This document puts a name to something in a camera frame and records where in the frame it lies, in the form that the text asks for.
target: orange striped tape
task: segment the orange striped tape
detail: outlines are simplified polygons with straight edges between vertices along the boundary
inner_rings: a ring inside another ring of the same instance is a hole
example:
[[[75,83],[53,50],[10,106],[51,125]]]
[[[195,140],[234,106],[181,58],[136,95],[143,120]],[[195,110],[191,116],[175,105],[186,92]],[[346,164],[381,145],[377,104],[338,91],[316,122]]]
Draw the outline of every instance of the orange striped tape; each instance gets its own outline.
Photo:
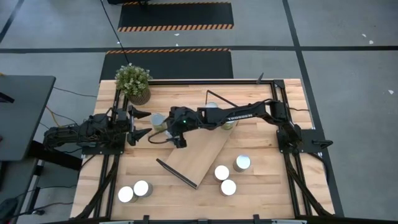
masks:
[[[118,32],[144,32],[144,31],[169,31],[169,30],[209,30],[209,29],[232,29],[233,27],[234,27],[233,24],[119,27]]]
[[[150,5],[155,5],[155,4],[218,4],[218,3],[231,4],[230,2],[155,2],[155,3],[148,2],[148,4],[150,4]],[[123,4],[123,6],[133,5],[133,4],[139,4],[139,3],[138,2],[126,2]]]
[[[166,52],[207,52],[207,51],[229,51],[228,48],[208,49],[141,49],[141,50],[109,50],[105,54],[138,54],[138,53],[166,53]]]

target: potted plant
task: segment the potted plant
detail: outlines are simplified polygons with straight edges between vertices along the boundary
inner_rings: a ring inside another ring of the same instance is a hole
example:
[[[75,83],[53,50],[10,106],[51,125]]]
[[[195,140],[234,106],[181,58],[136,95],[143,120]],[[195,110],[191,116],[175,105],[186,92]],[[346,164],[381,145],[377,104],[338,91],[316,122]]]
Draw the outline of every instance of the potted plant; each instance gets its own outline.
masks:
[[[134,105],[143,105],[150,99],[149,70],[131,63],[116,71],[116,89],[121,90]]]

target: green plant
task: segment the green plant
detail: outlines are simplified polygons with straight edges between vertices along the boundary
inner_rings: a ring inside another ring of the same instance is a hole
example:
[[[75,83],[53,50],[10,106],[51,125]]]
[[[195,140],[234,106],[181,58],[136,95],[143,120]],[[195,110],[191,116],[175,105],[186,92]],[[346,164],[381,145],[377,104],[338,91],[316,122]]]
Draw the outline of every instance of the green plant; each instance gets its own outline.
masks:
[[[123,91],[125,95],[141,96],[148,88],[148,80],[151,80],[152,77],[149,75],[149,70],[133,66],[130,63],[116,71],[115,79],[116,88]]]

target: gray floor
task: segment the gray floor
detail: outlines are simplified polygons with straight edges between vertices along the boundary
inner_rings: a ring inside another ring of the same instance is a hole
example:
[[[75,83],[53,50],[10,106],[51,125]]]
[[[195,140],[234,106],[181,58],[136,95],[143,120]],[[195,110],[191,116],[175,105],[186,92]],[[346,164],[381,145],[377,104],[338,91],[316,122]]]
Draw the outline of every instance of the gray floor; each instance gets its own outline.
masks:
[[[16,2],[0,1],[0,30]],[[232,30],[123,33],[119,36],[125,47],[293,46],[282,0],[230,2],[235,23]],[[289,4],[302,46],[398,45],[397,1],[289,0]],[[116,25],[121,7],[105,5]],[[80,47],[118,47],[99,0],[25,0],[0,43],[0,50]],[[394,173],[398,160],[398,52],[303,54],[325,135],[335,142],[329,150],[345,215],[398,220],[398,178]],[[301,77],[293,51],[236,50],[231,55],[235,78],[257,78],[262,72],[264,78]],[[54,75],[57,87],[95,95],[103,60],[104,53],[0,54],[0,72]],[[95,99],[54,90],[48,106],[56,113],[81,122],[92,114]],[[62,124],[69,123],[66,119],[58,120]],[[47,111],[42,123],[55,125]],[[45,130],[40,126],[35,139],[41,141]],[[73,185],[76,178],[76,172],[45,164],[39,185]],[[44,190],[37,206],[71,202],[74,191]],[[19,223],[66,220],[70,209],[71,206],[48,208],[44,216],[21,217]]]

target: metal can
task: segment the metal can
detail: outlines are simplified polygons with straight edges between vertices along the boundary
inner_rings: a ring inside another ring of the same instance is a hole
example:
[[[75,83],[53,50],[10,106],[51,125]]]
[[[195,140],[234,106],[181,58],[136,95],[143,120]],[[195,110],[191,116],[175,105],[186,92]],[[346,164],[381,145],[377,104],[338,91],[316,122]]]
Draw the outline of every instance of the metal can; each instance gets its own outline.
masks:
[[[240,155],[233,162],[233,167],[236,172],[243,172],[250,167],[251,161],[248,156]]]
[[[227,122],[225,122],[225,124],[222,125],[221,128],[224,129],[224,130],[229,130],[229,129],[234,127],[234,123],[235,122],[236,121],[227,121]]]
[[[236,184],[232,180],[224,180],[220,185],[220,193],[224,196],[235,194]]]
[[[134,184],[134,193],[138,197],[148,197],[152,194],[153,190],[154,187],[152,186],[152,184],[144,180],[140,180],[136,184]]]
[[[208,102],[205,107],[206,108],[217,108],[218,105],[214,102]]]
[[[125,186],[119,190],[118,198],[123,203],[133,203],[138,199],[138,196],[134,193],[131,187]]]
[[[155,131],[163,131],[167,129],[167,124],[164,122],[165,116],[160,113],[155,113],[150,117],[150,122],[152,123]]]
[[[226,166],[217,166],[214,170],[214,178],[218,182],[226,180],[229,176],[229,169]]]

